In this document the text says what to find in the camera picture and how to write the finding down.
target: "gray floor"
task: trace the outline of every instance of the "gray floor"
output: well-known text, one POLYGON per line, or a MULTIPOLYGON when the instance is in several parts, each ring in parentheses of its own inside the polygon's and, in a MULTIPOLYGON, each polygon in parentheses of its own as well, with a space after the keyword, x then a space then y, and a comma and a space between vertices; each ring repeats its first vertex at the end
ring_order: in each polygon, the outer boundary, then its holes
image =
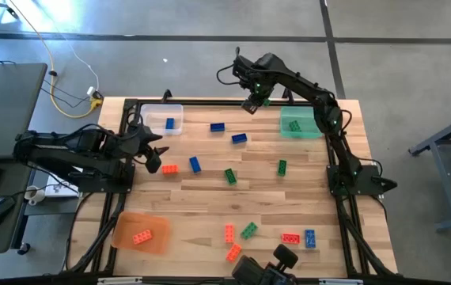
MULTIPOLYGON (((124 0, 15 1, 42 32, 55 32, 43 7, 63 32, 99 35, 163 36, 325 36, 318 0, 219 1, 124 0)), ((451 38, 451 0, 328 0, 334 36, 451 38)), ((0 11, 0 32, 31 32, 0 11)), ((59 87, 84 95, 95 78, 66 43, 49 40, 59 87)), ((289 68, 335 90, 324 42, 86 41, 71 42, 100 77, 105 96, 236 96, 240 89, 220 85, 214 73, 232 62, 234 48, 250 59, 265 52, 289 68)), ((399 271, 410 277, 451 281, 451 231, 434 224, 450 217, 433 158, 407 149, 451 123, 451 44, 337 44, 346 98, 359 99, 373 156, 399 187, 385 196, 388 224, 399 271)), ((38 40, 0 40, 0 59, 48 62, 38 40)), ((85 107, 68 112, 79 114, 85 107)), ((40 94, 31 128, 71 131, 97 121, 99 111, 80 120, 61 116, 40 94)), ((34 251, 0 254, 8 269, 1 277, 55 273, 63 258, 69 217, 35 217, 26 241, 34 251)))

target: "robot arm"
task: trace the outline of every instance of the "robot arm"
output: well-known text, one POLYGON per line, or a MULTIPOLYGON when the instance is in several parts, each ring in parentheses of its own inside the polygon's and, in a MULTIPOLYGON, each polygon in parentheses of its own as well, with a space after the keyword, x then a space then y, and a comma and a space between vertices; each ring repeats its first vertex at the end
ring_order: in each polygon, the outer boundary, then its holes
POLYGON ((78 186, 80 192, 125 193, 134 179, 132 158, 146 157, 148 172, 157 172, 159 156, 168 148, 152 149, 149 143, 161 138, 141 120, 130 123, 125 135, 115 135, 96 124, 68 135, 27 131, 17 136, 13 156, 25 165, 31 162, 54 173, 78 186))
POLYGON ((276 84, 285 86, 313 104, 316 125, 329 137, 339 161, 337 169, 331 165, 328 168, 333 195, 380 195, 396 187, 396 182, 380 177, 375 165, 361 165, 359 158, 351 153, 342 129, 342 110, 330 91, 288 69, 276 55, 267 53, 252 63, 239 55, 238 47, 233 62, 233 75, 240 79, 240 87, 250 91, 250 96, 241 107, 251 114, 269 98, 276 84))

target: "wooden tabletop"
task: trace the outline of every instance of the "wooden tabletop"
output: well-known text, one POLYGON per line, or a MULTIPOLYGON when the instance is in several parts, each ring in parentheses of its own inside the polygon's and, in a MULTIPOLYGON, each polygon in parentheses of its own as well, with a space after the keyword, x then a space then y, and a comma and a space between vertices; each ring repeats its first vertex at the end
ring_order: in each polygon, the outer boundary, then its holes
MULTIPOLYGON (((118 131, 124 97, 108 97, 99 124, 118 131)), ((339 101, 352 112, 347 140, 354 154, 370 158, 359 102, 339 101)), ((281 233, 304 230, 316 233, 316 249, 305 243, 288 245, 299 256, 297 277, 344 277, 342 242, 335 200, 325 176, 328 154, 324 139, 284 139, 279 134, 280 107, 260 108, 250 115, 239 106, 184 106, 183 133, 166 136, 151 146, 169 146, 161 156, 163 165, 177 164, 180 173, 165 177, 161 170, 149 174, 136 166, 135 185, 125 211, 166 217, 171 234, 164 255, 119 250, 118 276, 230 276, 235 264, 226 260, 230 244, 224 226, 232 223, 241 254, 254 257, 262 266, 275 262, 272 253, 281 233), (225 123, 225 132, 211 133, 210 123, 225 123), (231 143, 231 135, 246 133, 248 141, 231 143), (202 168, 191 171, 189 158, 197 156, 202 168), (287 160, 285 177, 277 176, 280 159, 287 160), (225 169, 233 169, 237 184, 229 186, 225 169), (240 232, 254 222, 259 229, 248 240, 240 232)), ((70 262, 75 264, 97 235, 104 194, 94 194, 82 207, 72 236, 70 262)), ((387 268, 396 271, 388 227, 381 206, 368 196, 358 196, 365 239, 387 268)), ((106 241, 108 249, 110 239, 106 241)), ((352 241, 354 264, 359 269, 352 241)), ((102 266, 108 250, 103 253, 102 266)))

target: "orange lego brick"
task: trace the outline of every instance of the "orange lego brick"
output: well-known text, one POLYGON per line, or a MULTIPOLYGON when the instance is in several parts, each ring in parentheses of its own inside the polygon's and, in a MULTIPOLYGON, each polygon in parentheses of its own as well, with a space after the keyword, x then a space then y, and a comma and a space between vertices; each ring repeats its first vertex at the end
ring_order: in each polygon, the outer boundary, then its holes
POLYGON ((150 230, 144 230, 141 233, 132 236, 132 240, 134 241, 135 245, 138 245, 150 239, 152 239, 152 232, 150 230))
POLYGON ((178 165, 163 165, 162 166, 163 174, 174 174, 178 173, 178 165))
POLYGON ((225 242, 234 242, 234 227, 233 225, 225 225, 225 242))
POLYGON ((238 254, 240 254, 240 251, 241 246, 238 244, 233 244, 233 247, 231 247, 231 249, 227 253, 226 259, 231 263, 234 262, 234 260, 236 260, 236 257, 238 257, 238 254))
POLYGON ((282 234, 282 242, 299 245, 299 234, 282 234))

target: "desk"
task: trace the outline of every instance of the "desk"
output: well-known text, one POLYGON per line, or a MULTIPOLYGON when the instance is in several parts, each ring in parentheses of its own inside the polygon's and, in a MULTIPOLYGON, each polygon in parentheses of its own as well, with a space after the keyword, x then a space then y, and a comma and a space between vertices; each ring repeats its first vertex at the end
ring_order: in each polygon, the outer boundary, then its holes
MULTIPOLYGON (((99 124, 118 131, 124 99, 105 98, 99 124)), ((358 101, 341 100, 339 104, 354 114, 347 128, 352 151, 370 158, 358 101)), ((281 233, 303 234, 305 229, 314 229, 316 249, 305 249, 304 243, 288 246, 299 256, 291 272, 297 277, 345 277, 335 200, 325 176, 325 140, 282 138, 279 114, 280 107, 260 108, 252 116, 239 106, 185 105, 182 135, 151 143, 170 146, 161 157, 163 165, 178 164, 180 173, 175 177, 165 177, 161 171, 148 174, 137 165, 135 185, 125 205, 125 211, 170 220, 166 254, 119 250, 115 276, 230 276, 234 264, 226 261, 230 245, 223 235, 224 225, 232 223, 235 240, 243 247, 241 253, 261 265, 275 261, 272 253, 281 233), (225 122, 226 131, 211 133, 213 122, 225 122), (248 141, 233 145, 231 135, 238 133, 246 133, 248 141), (199 159, 203 170, 199 175, 191 171, 188 159, 192 156, 199 159), (277 176, 279 159, 287 160, 284 178, 277 176), (235 186, 229 186, 224 178, 228 168, 237 177, 235 186), (249 222, 259 226, 256 236, 240 240, 239 234, 249 222)), ((103 202, 104 195, 94 194, 81 209, 72 236, 72 264, 96 237, 103 202)), ((358 196, 358 209, 365 239, 387 268, 396 271, 382 208, 370 197, 358 196)), ((102 266, 109 242, 105 242, 102 266)), ((359 264, 355 244, 351 244, 354 264, 359 264)))
MULTIPOLYGON (((27 188, 31 169, 14 163, 14 139, 27 131, 46 69, 44 63, 0 64, 0 196, 27 188)), ((13 233, 23 228, 18 219, 22 202, 23 195, 18 195, 16 206, 0 225, 0 253, 17 244, 13 233)))

